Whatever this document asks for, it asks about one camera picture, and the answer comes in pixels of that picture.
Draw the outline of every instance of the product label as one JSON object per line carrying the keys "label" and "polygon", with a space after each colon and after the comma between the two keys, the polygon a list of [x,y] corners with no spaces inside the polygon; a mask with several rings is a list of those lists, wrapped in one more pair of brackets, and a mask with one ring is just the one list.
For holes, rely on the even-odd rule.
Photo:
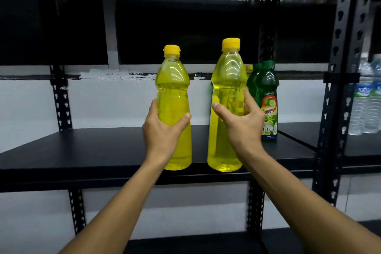
{"label": "product label", "polygon": [[354,97],[357,97],[357,98],[369,97],[371,90],[372,90],[372,84],[356,84]]}
{"label": "product label", "polygon": [[266,95],[262,99],[264,111],[264,124],[262,137],[275,138],[278,134],[278,101],[274,95]]}
{"label": "product label", "polygon": [[370,97],[381,97],[381,83],[372,84],[372,89],[370,90]]}

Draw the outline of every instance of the yellow liquid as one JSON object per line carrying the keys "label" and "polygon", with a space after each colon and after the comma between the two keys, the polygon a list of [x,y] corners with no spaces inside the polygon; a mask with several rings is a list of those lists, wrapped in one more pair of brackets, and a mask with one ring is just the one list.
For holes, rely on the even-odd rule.
{"label": "yellow liquid", "polygon": [[[159,120],[173,126],[189,112],[189,77],[176,55],[168,55],[160,67],[155,84]],[[181,133],[176,150],[165,170],[182,170],[192,163],[191,124]]]}
{"label": "yellow liquid", "polygon": [[[224,52],[212,74],[212,102],[219,102],[237,116],[243,116],[243,89],[247,80],[245,65],[238,52]],[[220,172],[241,168],[233,150],[225,122],[211,109],[208,141],[208,165]]]}

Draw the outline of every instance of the hand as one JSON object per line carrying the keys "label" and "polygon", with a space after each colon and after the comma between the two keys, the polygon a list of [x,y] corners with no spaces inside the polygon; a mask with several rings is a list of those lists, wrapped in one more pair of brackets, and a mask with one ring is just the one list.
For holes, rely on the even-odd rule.
{"label": "hand", "polygon": [[147,150],[145,160],[158,163],[164,169],[176,150],[180,134],[191,118],[191,113],[186,113],[173,126],[167,126],[159,120],[156,99],[154,99],[143,124],[144,143]]}
{"label": "hand", "polygon": [[246,116],[236,116],[218,102],[212,103],[214,112],[225,122],[230,143],[242,161],[264,152],[261,135],[264,112],[258,107],[247,89],[245,91]]}

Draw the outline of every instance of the green bottle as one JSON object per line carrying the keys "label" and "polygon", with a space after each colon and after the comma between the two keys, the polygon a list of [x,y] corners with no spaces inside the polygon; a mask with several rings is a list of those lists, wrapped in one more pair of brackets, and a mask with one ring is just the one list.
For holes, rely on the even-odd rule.
{"label": "green bottle", "polygon": [[255,78],[255,101],[264,111],[262,139],[275,140],[278,137],[278,98],[279,80],[275,74],[274,62],[262,62],[262,69]]}
{"label": "green bottle", "polygon": [[260,73],[261,68],[262,68],[262,64],[261,63],[255,63],[255,64],[253,64],[253,71],[250,74],[250,76],[249,76],[249,78],[247,79],[247,82],[246,82],[246,86],[249,89],[249,93],[251,94],[251,96],[254,99],[255,99],[255,95],[257,94],[257,87],[255,85],[255,79],[256,79],[258,73]]}

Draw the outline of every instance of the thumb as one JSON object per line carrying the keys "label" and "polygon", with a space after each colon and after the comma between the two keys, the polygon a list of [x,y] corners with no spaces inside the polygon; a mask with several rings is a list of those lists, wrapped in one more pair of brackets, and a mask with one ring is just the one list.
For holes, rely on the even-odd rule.
{"label": "thumb", "polygon": [[175,129],[179,134],[182,133],[183,130],[188,126],[188,124],[191,122],[192,114],[186,113],[183,115],[177,123],[175,123],[172,128]]}
{"label": "thumb", "polygon": [[217,114],[217,116],[223,119],[226,124],[229,123],[234,117],[234,114],[232,114],[226,107],[218,102],[212,102],[212,109]]}

